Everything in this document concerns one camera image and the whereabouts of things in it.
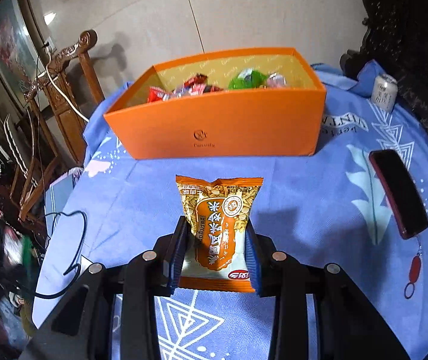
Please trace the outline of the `orange peanut snack packet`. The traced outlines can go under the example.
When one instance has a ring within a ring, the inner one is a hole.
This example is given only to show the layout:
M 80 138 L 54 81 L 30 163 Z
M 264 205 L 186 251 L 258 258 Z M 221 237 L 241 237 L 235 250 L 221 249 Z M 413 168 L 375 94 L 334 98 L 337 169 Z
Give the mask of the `orange peanut snack packet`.
M 245 261 L 246 228 L 263 178 L 208 182 L 178 175 L 176 183 L 190 225 L 179 286 L 252 293 Z

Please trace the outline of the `blue patterned tablecloth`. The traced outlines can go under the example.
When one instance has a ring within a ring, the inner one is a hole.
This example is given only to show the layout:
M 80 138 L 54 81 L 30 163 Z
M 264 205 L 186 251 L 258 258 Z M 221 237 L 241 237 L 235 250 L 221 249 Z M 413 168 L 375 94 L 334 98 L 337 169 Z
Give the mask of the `blue patterned tablecloth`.
M 40 325 L 55 294 L 86 260 L 115 267 L 149 250 L 182 214 L 175 178 L 262 177 L 251 210 L 258 233 L 304 264 L 339 264 L 376 306 L 412 359 L 428 353 L 428 229 L 404 240 L 370 152 L 399 153 L 428 214 L 428 135 L 397 103 L 390 113 L 369 98 L 381 66 L 355 79 L 317 64 L 327 88 L 317 152 L 311 157 L 133 159 L 108 127 L 102 102 L 84 137 L 85 169 L 50 238 L 38 279 L 33 320 Z

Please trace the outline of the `blue striped bag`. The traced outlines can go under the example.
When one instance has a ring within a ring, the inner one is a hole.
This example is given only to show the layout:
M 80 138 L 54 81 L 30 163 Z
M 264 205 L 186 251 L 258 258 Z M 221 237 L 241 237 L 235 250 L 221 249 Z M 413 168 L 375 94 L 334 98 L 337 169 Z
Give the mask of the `blue striped bag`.
M 47 236 L 52 236 L 55 229 L 55 222 L 57 221 L 56 213 L 63 211 L 82 173 L 82 167 L 76 166 L 71 168 L 53 181 L 47 189 L 44 198 Z

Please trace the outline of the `red cased smartphone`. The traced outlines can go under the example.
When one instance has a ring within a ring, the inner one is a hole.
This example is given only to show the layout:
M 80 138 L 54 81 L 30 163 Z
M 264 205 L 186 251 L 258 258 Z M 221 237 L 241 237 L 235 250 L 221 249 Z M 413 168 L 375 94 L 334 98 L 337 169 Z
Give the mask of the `red cased smartphone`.
M 428 216 L 416 185 L 395 150 L 375 150 L 368 159 L 381 181 L 401 238 L 411 239 L 428 228 Z

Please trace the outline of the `orange cardboard box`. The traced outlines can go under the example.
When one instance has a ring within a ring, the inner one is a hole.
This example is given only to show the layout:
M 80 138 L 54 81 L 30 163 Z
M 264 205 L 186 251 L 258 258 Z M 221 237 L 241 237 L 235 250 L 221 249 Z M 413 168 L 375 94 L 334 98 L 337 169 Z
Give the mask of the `orange cardboard box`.
M 278 72 L 286 88 L 229 90 L 252 68 Z M 172 92 L 201 73 L 221 92 L 147 102 L 150 86 Z M 294 48 L 228 49 L 151 66 L 105 112 L 133 158 L 306 156 L 317 148 L 326 89 Z

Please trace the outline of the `red black snack packet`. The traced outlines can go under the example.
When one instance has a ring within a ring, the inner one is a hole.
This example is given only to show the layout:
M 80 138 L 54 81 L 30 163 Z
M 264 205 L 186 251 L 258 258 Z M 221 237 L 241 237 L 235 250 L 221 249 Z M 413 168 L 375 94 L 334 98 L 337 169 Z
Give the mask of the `red black snack packet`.
M 197 73 L 186 80 L 181 86 L 173 90 L 176 96 L 198 96 L 223 91 L 222 88 L 208 83 L 208 76 Z

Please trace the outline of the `pink snack packet in box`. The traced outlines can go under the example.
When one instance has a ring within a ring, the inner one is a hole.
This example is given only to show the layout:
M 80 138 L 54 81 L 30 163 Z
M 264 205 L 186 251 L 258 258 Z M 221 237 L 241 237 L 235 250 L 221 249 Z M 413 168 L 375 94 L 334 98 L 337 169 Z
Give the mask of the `pink snack packet in box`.
M 278 72 L 274 72 L 268 76 L 265 81 L 268 88 L 286 88 L 286 78 Z

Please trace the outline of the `green snack packet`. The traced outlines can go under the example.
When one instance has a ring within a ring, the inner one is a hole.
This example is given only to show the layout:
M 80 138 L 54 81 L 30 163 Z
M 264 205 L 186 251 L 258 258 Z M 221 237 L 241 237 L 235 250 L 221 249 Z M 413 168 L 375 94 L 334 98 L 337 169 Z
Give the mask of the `green snack packet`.
M 262 87 L 268 77 L 252 68 L 242 70 L 236 77 L 234 77 L 229 85 L 229 90 L 238 89 L 257 89 Z

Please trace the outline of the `carved wooden chair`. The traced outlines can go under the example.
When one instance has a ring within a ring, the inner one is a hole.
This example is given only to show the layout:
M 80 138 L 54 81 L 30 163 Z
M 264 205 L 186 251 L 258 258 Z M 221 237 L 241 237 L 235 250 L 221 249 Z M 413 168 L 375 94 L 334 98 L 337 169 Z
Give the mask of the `carved wooden chair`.
M 25 171 L 25 183 L 20 198 L 19 220 L 21 222 L 35 222 L 30 213 L 36 201 L 47 191 L 49 182 L 56 172 L 66 168 L 60 148 L 55 142 L 46 120 L 35 100 L 40 92 L 46 94 L 52 108 L 55 121 L 60 129 L 64 142 L 75 164 L 79 165 L 86 150 L 86 142 L 82 132 L 88 123 L 86 116 L 81 113 L 66 70 L 73 60 L 77 60 L 82 73 L 96 104 L 105 99 L 100 81 L 94 70 L 89 51 L 97 44 L 98 35 L 93 29 L 88 29 L 79 35 L 76 43 L 53 52 L 45 45 L 48 62 L 45 71 L 35 77 L 29 90 L 24 93 L 28 115 L 34 116 L 37 121 L 30 124 L 31 128 L 31 155 Z

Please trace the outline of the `white drink can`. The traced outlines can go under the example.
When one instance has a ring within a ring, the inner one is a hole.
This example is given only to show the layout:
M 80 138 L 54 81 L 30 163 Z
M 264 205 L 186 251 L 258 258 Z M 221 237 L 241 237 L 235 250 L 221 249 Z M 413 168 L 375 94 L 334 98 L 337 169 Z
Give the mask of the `white drink can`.
M 382 73 L 374 80 L 371 103 L 390 113 L 398 94 L 398 82 L 390 75 Z

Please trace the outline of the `framed wall painting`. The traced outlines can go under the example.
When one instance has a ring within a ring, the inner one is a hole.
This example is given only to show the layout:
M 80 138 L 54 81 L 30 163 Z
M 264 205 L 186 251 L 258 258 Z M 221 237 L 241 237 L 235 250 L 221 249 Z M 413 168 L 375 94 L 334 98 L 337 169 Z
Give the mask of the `framed wall painting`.
M 19 108 L 43 62 L 29 35 L 18 0 L 0 0 L 0 77 Z

